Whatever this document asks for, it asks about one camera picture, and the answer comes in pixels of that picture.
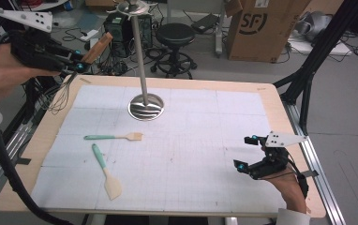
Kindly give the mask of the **black computer tower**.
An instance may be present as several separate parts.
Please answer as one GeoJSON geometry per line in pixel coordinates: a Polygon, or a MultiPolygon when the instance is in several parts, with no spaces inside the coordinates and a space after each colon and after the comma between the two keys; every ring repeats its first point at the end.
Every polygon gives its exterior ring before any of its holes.
{"type": "MultiPolygon", "coordinates": [[[[142,47],[153,46],[152,19],[149,15],[138,18],[142,47]]],[[[106,32],[112,35],[113,55],[128,57],[130,55],[129,42],[134,38],[131,21],[128,16],[120,13],[110,14],[103,23],[106,32]]]]}

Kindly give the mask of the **small brown cardboard box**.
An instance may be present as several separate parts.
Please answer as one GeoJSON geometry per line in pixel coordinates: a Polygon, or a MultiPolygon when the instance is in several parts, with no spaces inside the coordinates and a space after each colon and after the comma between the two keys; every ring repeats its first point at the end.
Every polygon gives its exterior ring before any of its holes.
{"type": "Polygon", "coordinates": [[[84,0],[88,7],[112,7],[119,3],[121,0],[84,0]]]}

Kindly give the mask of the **steel utensil stand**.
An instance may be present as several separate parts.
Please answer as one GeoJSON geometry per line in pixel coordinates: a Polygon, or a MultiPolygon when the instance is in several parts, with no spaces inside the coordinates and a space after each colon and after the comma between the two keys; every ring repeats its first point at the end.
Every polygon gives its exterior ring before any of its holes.
{"type": "Polygon", "coordinates": [[[128,16],[132,26],[142,92],[130,100],[127,110],[131,117],[140,121],[155,120],[164,111],[162,98],[148,92],[145,77],[139,17],[149,15],[149,8],[150,4],[142,0],[124,0],[122,3],[119,3],[114,10],[114,12],[128,16]]]}

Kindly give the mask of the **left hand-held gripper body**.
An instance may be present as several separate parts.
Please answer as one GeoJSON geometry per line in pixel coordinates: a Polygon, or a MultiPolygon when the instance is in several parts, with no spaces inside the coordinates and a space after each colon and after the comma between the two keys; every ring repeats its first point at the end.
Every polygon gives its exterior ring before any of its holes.
{"type": "Polygon", "coordinates": [[[53,71],[74,69],[74,51],[51,37],[52,14],[0,8],[0,17],[26,27],[10,31],[11,53],[24,65],[53,71]]]}

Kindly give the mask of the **black flat case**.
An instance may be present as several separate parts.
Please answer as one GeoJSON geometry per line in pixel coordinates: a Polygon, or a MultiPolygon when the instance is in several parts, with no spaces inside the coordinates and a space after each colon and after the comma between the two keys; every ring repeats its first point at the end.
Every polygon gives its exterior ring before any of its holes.
{"type": "Polygon", "coordinates": [[[217,24],[217,22],[217,15],[210,13],[191,24],[191,27],[198,33],[204,33],[207,30],[213,28],[217,24]]]}

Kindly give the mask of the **green-handled pastry brush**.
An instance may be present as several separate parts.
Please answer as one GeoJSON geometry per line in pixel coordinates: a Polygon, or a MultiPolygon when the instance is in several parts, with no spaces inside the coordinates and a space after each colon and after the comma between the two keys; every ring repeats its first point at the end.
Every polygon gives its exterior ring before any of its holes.
{"type": "Polygon", "coordinates": [[[129,141],[141,141],[143,134],[140,132],[131,132],[127,135],[86,135],[85,140],[108,140],[108,139],[126,139],[129,141]]]}

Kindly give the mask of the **white power strip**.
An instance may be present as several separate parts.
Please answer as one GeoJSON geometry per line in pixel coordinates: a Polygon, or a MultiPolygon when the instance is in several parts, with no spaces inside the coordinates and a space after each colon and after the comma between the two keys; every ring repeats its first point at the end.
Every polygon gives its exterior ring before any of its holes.
{"type": "Polygon", "coordinates": [[[89,40],[90,38],[94,37],[97,33],[98,33],[98,31],[95,30],[95,29],[93,29],[93,30],[91,30],[91,31],[89,31],[89,32],[87,32],[87,33],[85,33],[84,35],[82,35],[82,36],[80,37],[80,40],[82,40],[82,41],[87,41],[87,40],[89,40]]]}

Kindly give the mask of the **white floor board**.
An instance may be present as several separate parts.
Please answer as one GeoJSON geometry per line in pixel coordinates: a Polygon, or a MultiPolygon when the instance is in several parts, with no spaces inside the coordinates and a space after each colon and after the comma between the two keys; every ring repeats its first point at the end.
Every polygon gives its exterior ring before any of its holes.
{"type": "MultiPolygon", "coordinates": [[[[302,36],[291,35],[288,39],[288,42],[298,53],[310,54],[313,49],[311,43],[302,36]]],[[[337,44],[330,52],[330,55],[336,56],[344,56],[351,54],[352,51],[342,41],[337,42],[337,44]]]]}

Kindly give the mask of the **green-handled cream spatula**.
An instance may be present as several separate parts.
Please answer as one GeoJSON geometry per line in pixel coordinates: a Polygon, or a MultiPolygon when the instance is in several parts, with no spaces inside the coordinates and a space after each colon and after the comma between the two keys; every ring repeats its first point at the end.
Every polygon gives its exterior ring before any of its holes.
{"type": "Polygon", "coordinates": [[[92,144],[92,150],[97,159],[97,162],[99,163],[102,171],[104,172],[105,175],[104,188],[106,189],[109,199],[112,201],[121,195],[122,193],[121,184],[118,179],[116,179],[111,175],[109,169],[107,168],[103,155],[95,143],[92,144]]]}

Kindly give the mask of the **black metal frame stand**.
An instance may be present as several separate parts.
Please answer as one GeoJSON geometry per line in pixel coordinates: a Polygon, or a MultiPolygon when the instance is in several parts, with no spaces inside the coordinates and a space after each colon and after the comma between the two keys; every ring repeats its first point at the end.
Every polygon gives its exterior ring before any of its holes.
{"type": "Polygon", "coordinates": [[[344,0],[305,62],[291,75],[274,83],[276,88],[289,85],[280,95],[286,105],[295,105],[297,98],[302,96],[297,125],[305,135],[308,134],[307,118],[314,76],[357,16],[358,0],[344,0]]]}

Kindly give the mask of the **wire whisk with wooden handle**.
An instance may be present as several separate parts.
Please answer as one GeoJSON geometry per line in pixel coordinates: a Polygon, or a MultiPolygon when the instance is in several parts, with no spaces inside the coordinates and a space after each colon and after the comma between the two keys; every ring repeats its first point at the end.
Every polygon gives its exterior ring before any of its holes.
{"type": "MultiPolygon", "coordinates": [[[[102,55],[105,49],[112,41],[112,35],[105,33],[90,50],[83,56],[79,62],[84,62],[91,67],[95,60],[102,55]]],[[[53,114],[57,114],[62,111],[68,103],[69,89],[72,82],[81,73],[67,71],[68,77],[58,86],[55,86],[51,90],[48,90],[44,94],[44,102],[42,107],[46,111],[50,111],[53,114]]]]}

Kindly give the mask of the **person's right hand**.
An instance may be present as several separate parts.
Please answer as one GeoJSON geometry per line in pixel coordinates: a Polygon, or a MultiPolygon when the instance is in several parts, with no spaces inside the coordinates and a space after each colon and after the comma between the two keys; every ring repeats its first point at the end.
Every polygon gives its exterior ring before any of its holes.
{"type": "Polygon", "coordinates": [[[306,213],[306,200],[293,172],[286,169],[262,180],[271,183],[281,194],[288,210],[306,213]]]}

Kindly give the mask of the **grey rounded shell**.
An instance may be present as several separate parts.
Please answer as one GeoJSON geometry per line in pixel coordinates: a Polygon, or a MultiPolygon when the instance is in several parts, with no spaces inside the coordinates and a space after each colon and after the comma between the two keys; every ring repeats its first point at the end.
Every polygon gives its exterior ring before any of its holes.
{"type": "Polygon", "coordinates": [[[296,23],[294,30],[307,41],[312,42],[323,32],[332,17],[321,11],[307,11],[296,23]]]}

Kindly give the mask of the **white grid mat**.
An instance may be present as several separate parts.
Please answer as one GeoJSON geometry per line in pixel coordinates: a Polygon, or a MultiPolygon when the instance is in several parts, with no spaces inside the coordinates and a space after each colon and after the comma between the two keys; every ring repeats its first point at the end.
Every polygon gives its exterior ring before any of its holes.
{"type": "Polygon", "coordinates": [[[262,150],[244,137],[271,128],[256,93],[156,88],[164,112],[152,121],[131,117],[137,87],[83,86],[43,161],[32,197],[53,210],[129,213],[276,213],[280,193],[236,171],[262,150]],[[143,134],[141,141],[85,140],[86,135],[143,134]],[[95,143],[122,193],[110,200],[95,143]]]}

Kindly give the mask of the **white round table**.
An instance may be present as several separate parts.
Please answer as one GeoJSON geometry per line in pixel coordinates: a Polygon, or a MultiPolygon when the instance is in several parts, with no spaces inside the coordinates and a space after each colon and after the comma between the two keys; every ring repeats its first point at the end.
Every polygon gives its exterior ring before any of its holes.
{"type": "Polygon", "coordinates": [[[42,11],[46,9],[56,8],[62,6],[67,0],[57,0],[56,2],[47,2],[43,0],[38,6],[31,6],[30,4],[21,5],[20,9],[24,11],[42,11]]]}

